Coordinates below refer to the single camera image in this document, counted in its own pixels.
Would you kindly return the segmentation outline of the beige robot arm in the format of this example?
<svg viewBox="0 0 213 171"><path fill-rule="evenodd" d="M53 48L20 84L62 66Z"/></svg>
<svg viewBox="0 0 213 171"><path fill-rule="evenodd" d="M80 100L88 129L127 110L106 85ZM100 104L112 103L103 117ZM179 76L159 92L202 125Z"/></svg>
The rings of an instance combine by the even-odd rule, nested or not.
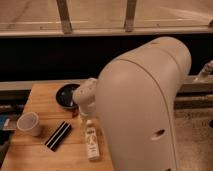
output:
<svg viewBox="0 0 213 171"><path fill-rule="evenodd" d="M174 100L190 68L187 46L159 37L74 91L81 115L100 120L115 171L180 171Z"/></svg>

